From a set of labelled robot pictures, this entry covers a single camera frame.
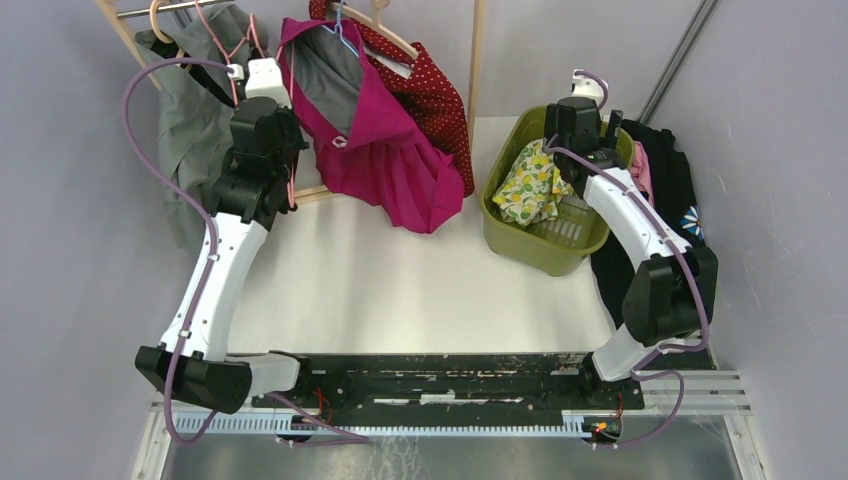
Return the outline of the magenta pleated skirt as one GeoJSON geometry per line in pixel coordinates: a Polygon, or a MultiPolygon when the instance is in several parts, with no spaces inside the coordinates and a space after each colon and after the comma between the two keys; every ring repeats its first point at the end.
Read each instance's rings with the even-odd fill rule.
{"type": "MultiPolygon", "coordinates": [[[[359,33],[345,30],[351,22],[342,20],[344,34],[360,53],[359,59],[353,58],[361,60],[368,55],[359,49],[359,33]]],[[[324,89],[315,91],[311,86],[328,79],[332,71],[340,74],[347,65],[342,55],[351,53],[324,25],[332,23],[285,18],[277,55],[294,112],[313,140],[323,184],[333,193],[383,208],[396,227],[420,234],[434,232],[462,209],[436,205],[435,197],[449,183],[442,169],[451,161],[440,157],[415,121],[394,110],[398,104],[393,95],[382,97],[381,80],[370,86],[361,78],[357,109],[348,128],[342,115],[313,105],[310,95],[322,94],[324,89]]]]}

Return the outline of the pink wire hanger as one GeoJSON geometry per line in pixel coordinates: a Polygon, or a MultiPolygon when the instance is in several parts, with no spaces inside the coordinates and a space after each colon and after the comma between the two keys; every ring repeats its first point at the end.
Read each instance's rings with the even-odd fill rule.
{"type": "MultiPolygon", "coordinates": [[[[209,18],[207,18],[204,8],[200,5],[200,1],[193,1],[193,4],[199,20],[204,25],[204,28],[210,35],[214,45],[220,52],[221,57],[223,58],[223,60],[225,60],[225,63],[239,64],[239,61],[236,57],[242,55],[239,53],[242,50],[246,52],[242,56],[246,55],[245,58],[248,59],[253,58],[257,55],[258,58],[270,58],[269,54],[266,52],[266,47],[263,44],[262,37],[260,35],[260,29],[258,27],[258,22],[254,14],[244,14],[244,12],[239,13],[241,17],[245,17],[247,19],[245,20],[247,22],[245,30],[244,32],[240,33],[240,39],[234,40],[236,34],[232,33],[235,32],[235,28],[239,27],[240,25],[237,20],[241,17],[238,17],[237,15],[237,19],[233,21],[235,22],[235,26],[225,27],[225,29],[222,30],[222,32],[225,32],[224,37],[226,37],[222,42],[221,38],[219,38],[218,35],[218,33],[220,32],[210,24],[209,18]]],[[[239,80],[234,80],[232,78],[230,78],[229,80],[231,88],[231,97],[235,106],[237,106],[240,101],[240,97],[238,96],[238,81],[239,80]]],[[[297,203],[295,198],[296,163],[297,162],[295,161],[295,163],[293,164],[294,166],[291,167],[292,173],[289,174],[289,180],[287,183],[288,207],[286,207],[286,209],[289,211],[294,211],[297,209],[297,203]]]]}

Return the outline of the red polka dot skirt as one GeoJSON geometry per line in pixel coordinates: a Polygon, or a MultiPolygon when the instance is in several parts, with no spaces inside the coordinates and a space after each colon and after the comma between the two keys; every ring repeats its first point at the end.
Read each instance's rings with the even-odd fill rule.
{"type": "Polygon", "coordinates": [[[342,115],[343,126],[348,128],[357,109],[361,78],[365,77],[370,86],[381,80],[378,90],[382,97],[393,95],[398,104],[394,110],[415,121],[423,136],[440,151],[440,157],[451,161],[442,169],[442,177],[449,183],[441,187],[435,200],[439,207],[451,206],[459,211],[474,191],[469,134],[459,93],[420,43],[411,45],[417,52],[412,57],[386,34],[360,20],[354,19],[345,30],[358,32],[359,49],[374,55],[356,60],[351,53],[344,53],[342,59],[347,65],[342,72],[332,71],[328,79],[311,86],[315,91],[324,89],[322,94],[310,95],[313,105],[342,115]]]}

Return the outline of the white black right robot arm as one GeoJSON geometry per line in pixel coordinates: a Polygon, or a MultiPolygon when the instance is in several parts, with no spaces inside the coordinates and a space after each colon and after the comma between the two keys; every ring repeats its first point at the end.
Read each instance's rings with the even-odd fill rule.
{"type": "Polygon", "coordinates": [[[636,186],[615,147],[621,116],[604,123],[595,100],[566,97],[545,109],[544,150],[578,196],[601,216],[627,254],[634,273],[622,323],[590,353],[577,382],[580,400],[602,408],[659,355],[706,348],[718,259],[670,227],[636,186]]]}

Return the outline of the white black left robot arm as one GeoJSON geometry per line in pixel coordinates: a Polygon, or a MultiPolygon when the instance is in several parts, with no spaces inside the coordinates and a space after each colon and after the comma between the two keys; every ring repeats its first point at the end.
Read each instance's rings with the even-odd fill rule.
{"type": "Polygon", "coordinates": [[[307,404],[314,379],[294,356],[228,352],[235,307],[251,265],[277,215],[290,211],[289,183],[307,143],[288,101],[243,100],[230,121],[232,146],[203,205],[203,244],[171,325],[142,346],[136,369],[162,394],[222,414],[276,390],[291,406],[307,404]]]}

